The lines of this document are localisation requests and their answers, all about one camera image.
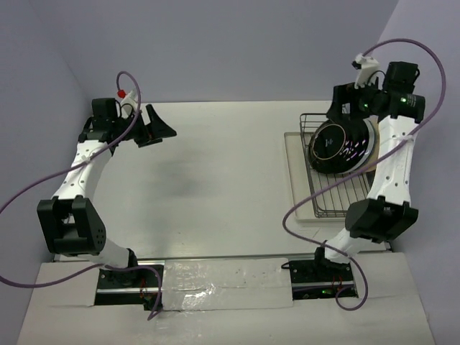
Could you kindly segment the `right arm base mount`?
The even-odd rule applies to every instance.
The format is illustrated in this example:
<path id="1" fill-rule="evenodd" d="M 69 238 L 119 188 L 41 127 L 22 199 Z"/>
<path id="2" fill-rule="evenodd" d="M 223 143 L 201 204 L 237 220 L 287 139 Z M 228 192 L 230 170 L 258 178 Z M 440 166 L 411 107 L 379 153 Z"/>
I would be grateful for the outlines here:
<path id="1" fill-rule="evenodd" d="M 290 274 L 293 300 L 357 297 L 350 264 L 342 268 L 318 266 L 313 259 L 294 259 L 281 265 Z"/>

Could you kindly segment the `beige bird plate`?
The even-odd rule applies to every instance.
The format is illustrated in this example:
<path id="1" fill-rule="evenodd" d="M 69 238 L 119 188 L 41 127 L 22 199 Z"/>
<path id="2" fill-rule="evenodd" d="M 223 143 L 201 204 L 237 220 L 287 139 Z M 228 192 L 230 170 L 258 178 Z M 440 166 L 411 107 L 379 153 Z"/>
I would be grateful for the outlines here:
<path id="1" fill-rule="evenodd" d="M 380 131 L 377 119 L 375 117 L 371 118 L 370 124 L 372 125 L 372 128 L 374 130 L 374 146 L 372 148 L 370 156 L 368 157 L 368 160 L 366 161 L 366 166 L 370 165 L 378 159 L 380 150 Z"/>

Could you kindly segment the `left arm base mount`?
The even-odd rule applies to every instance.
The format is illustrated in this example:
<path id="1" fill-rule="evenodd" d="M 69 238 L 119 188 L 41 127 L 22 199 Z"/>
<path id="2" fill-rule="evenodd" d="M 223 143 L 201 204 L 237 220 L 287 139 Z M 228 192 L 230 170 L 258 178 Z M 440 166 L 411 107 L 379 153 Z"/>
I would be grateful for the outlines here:
<path id="1" fill-rule="evenodd" d="M 162 298 L 155 304 L 158 287 L 157 276 L 152 270 L 100 270 L 94 305 L 141 305 L 145 311 L 161 311 Z"/>

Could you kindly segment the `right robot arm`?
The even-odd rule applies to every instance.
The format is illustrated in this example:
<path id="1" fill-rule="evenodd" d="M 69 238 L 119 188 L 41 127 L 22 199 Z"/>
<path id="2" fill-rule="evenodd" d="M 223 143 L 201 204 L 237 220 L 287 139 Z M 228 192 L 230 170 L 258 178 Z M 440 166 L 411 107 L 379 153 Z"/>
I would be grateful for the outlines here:
<path id="1" fill-rule="evenodd" d="M 367 198 L 350 205 L 345 227 L 316 254 L 312 271 L 321 281 L 330 280 L 338 267 L 350 263 L 368 243 L 392 241 L 418 218 L 418 210 L 410 205 L 409 181 L 416 132 L 426 104 L 424 97 L 413 94 L 419 75 L 416 64 L 391 62 L 381 87 L 364 85 L 359 76 L 354 87 L 334 89 L 348 93 L 346 98 L 334 99 L 349 103 L 352 116 L 377 116 L 379 154 Z"/>

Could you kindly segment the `red and teal floral plate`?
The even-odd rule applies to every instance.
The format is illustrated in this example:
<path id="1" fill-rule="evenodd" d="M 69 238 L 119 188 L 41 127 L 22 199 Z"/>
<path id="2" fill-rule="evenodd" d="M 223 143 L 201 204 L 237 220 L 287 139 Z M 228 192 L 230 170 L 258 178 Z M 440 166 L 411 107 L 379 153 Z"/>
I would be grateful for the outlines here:
<path id="1" fill-rule="evenodd" d="M 356 165 L 357 170 L 365 166 L 366 161 L 368 160 L 368 157 L 370 156 L 370 153 L 372 152 L 372 148 L 374 146 L 374 130 L 372 128 L 372 125 L 370 124 L 370 120 L 365 119 L 364 125 L 365 125 L 365 132 L 364 132 L 364 138 L 361 141 L 362 147 L 358 149 L 359 161 Z"/>

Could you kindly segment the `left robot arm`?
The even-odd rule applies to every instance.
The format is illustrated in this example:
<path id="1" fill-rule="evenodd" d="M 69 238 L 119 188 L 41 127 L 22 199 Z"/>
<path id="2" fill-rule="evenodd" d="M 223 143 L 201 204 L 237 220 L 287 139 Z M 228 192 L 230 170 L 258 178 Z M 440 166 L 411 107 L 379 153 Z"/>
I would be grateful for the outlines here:
<path id="1" fill-rule="evenodd" d="M 145 106 L 149 123 L 144 123 L 142 115 L 135 113 L 133 96 L 122 101 L 95 98 L 91 108 L 92 114 L 78 136 L 71 171 L 52 198 L 38 203 L 37 215 L 50 253 L 115 267 L 115 278 L 129 287 L 141 276 L 137 257 L 131 249 L 108 238 L 92 198 L 120 141 L 132 140 L 138 147 L 146 147 L 175 137 L 177 132 L 150 103 Z"/>

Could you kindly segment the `black rim plate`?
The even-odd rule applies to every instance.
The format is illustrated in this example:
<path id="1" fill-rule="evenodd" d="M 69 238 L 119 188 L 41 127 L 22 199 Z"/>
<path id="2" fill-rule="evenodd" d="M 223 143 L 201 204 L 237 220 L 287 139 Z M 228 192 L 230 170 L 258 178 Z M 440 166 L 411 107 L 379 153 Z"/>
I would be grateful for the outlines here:
<path id="1" fill-rule="evenodd" d="M 356 171 L 358 149 L 364 138 L 364 119 L 325 121 L 313 133 L 307 151 L 310 166 L 322 174 Z"/>

